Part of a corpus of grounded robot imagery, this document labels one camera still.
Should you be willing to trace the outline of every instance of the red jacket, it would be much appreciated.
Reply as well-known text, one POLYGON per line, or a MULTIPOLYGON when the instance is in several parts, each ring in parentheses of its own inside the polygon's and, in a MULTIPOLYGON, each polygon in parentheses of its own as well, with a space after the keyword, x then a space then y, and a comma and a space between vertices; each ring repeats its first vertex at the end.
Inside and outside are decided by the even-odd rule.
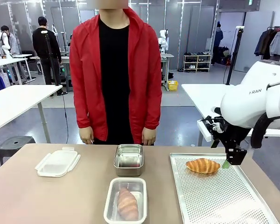
MULTIPOLYGON (((151 26, 132 9, 124 9, 124 12, 130 19, 129 119, 134 143, 141 143, 143 128, 156 129, 159 125, 161 56, 158 39, 151 26)), ((99 15, 75 28, 70 44, 70 72, 79 128, 91 126, 94 137, 106 141, 108 127, 101 86, 98 18, 99 15)))

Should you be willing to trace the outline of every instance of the perforated metal tray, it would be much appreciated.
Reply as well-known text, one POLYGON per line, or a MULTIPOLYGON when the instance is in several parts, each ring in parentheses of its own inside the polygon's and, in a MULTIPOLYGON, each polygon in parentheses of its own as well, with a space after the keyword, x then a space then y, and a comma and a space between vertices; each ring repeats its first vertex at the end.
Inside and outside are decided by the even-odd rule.
POLYGON ((239 166, 222 169, 225 154, 170 154, 184 224, 278 224, 239 166), (186 162, 206 158, 221 165, 198 174, 186 162))

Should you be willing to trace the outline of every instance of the hand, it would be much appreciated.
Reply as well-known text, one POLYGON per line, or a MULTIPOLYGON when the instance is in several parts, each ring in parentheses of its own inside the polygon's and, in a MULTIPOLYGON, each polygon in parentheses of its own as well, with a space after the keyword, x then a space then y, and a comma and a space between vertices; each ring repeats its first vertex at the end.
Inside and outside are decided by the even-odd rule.
POLYGON ((154 144, 156 138, 156 129, 151 130, 148 128, 144 128, 142 131, 142 143, 145 146, 150 146, 154 144))
POLYGON ((89 145, 89 144, 92 144, 94 142, 92 127, 80 128, 79 133, 80 133, 80 138, 81 138, 83 143, 89 145))

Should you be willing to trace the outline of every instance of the white table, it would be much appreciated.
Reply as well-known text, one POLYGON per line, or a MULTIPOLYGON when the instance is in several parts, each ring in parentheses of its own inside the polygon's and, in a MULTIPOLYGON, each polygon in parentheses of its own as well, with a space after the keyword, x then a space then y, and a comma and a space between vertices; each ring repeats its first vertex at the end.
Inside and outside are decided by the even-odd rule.
POLYGON ((37 104, 47 143, 51 143, 42 101, 61 88, 62 85, 13 85, 0 90, 0 128, 37 104))
MULTIPOLYGON (((5 59, 0 59, 0 68, 1 68, 1 72, 3 73, 3 67, 4 65, 6 65, 9 69, 10 72, 12 72, 12 69, 10 67, 11 64, 14 65, 14 69, 15 69, 15 73, 18 77, 18 81, 19 84, 22 85, 22 81, 21 81, 21 76, 20 76, 20 72, 17 66, 18 62, 22 62, 22 61, 26 61, 26 58, 5 58, 5 59)), ((15 79, 14 76, 11 77, 13 83, 15 83, 15 79)))
MULTIPOLYGON (((46 83, 45 81, 45 76, 43 73, 43 69, 42 69, 42 63, 41 63, 41 59, 39 58, 39 56, 34 56, 31 57, 31 59, 35 59, 38 60, 41 64, 41 70, 42 70, 42 77, 43 77, 43 81, 46 83)), ((65 68, 65 75, 66 75, 66 91, 69 92, 69 78, 70 78, 70 57, 69 56, 61 56, 61 60, 62 60, 62 64, 64 64, 64 68, 65 68)))
MULTIPOLYGON (((13 58, 26 58, 26 57, 29 57, 29 56, 32 56, 32 54, 13 55, 13 58)), ((30 83, 30 82, 36 80, 36 78, 32 79, 27 60, 25 60, 25 62, 26 62, 27 72, 28 72, 29 78, 30 78, 29 81, 27 80, 27 83, 30 83)))
MULTIPOLYGON (((202 118, 207 116, 218 117, 219 115, 212 112, 212 107, 220 107, 223 96, 233 85, 225 84, 183 84, 183 89, 193 101, 195 107, 200 112, 202 118)), ((267 129, 265 137, 280 137, 280 130, 267 129)), ((203 135, 199 132, 197 146, 202 145, 203 135)))
POLYGON ((163 74, 164 80, 162 80, 162 85, 169 91, 168 88, 168 76, 169 76, 169 58, 174 57, 172 54, 161 54, 161 62, 163 63, 163 74))
POLYGON ((23 58, 23 57, 29 57, 29 56, 32 56, 32 54, 13 55, 13 58, 23 58))

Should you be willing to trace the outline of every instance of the plastic food container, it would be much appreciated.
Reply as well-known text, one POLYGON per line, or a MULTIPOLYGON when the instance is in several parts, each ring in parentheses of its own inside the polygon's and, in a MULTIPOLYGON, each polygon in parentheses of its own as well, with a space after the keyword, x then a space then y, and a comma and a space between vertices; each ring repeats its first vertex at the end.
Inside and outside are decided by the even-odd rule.
POLYGON ((111 181, 104 210, 104 219, 109 224, 141 224, 147 217, 146 182, 141 178, 118 177, 111 181), (125 221, 117 210, 117 199, 122 188, 129 190, 137 200, 139 219, 125 221))
POLYGON ((144 166, 141 145, 119 145, 116 149, 114 167, 118 176, 140 176, 144 166))
POLYGON ((76 166, 80 157, 73 147, 63 147, 47 154, 35 169, 39 176, 61 177, 76 166))

